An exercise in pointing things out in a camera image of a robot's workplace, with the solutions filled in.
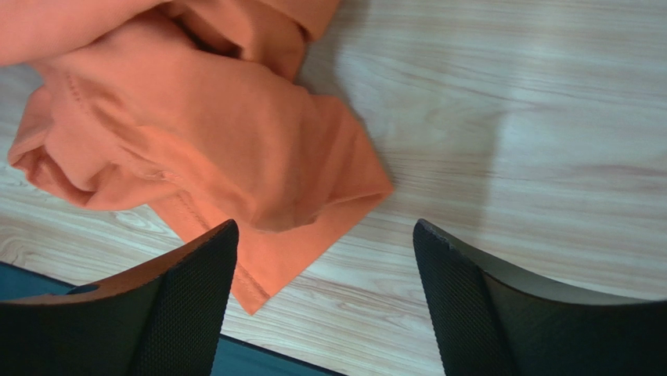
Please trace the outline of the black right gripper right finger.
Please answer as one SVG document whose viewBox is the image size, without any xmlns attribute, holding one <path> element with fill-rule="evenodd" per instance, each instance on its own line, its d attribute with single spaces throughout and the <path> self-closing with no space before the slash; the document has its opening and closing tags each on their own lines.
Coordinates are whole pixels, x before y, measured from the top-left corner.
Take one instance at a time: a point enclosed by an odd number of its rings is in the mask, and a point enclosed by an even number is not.
<svg viewBox="0 0 667 376">
<path fill-rule="evenodd" d="M 413 247 L 448 375 L 663 375 L 666 303 L 565 284 L 425 219 Z"/>
</svg>

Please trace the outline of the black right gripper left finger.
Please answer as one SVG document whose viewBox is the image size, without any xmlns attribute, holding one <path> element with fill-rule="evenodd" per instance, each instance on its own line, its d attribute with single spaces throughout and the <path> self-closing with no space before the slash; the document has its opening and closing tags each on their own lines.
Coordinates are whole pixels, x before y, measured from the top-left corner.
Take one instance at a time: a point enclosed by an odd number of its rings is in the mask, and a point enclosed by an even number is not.
<svg viewBox="0 0 667 376">
<path fill-rule="evenodd" d="M 238 240 L 229 220 L 64 295 L 3 301 L 2 374 L 210 374 Z"/>
</svg>

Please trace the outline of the orange t shirt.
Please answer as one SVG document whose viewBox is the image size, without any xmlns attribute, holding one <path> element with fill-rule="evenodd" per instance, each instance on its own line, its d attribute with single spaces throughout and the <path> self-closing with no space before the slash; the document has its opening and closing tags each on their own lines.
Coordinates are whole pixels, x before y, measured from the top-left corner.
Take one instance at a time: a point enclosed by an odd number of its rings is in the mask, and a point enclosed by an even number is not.
<svg viewBox="0 0 667 376">
<path fill-rule="evenodd" d="M 256 313 L 392 193 L 338 98 L 294 81 L 335 1 L 4 1 L 1 64 L 43 83 L 8 161 L 81 208 L 146 204 L 184 241 L 236 221 Z"/>
</svg>

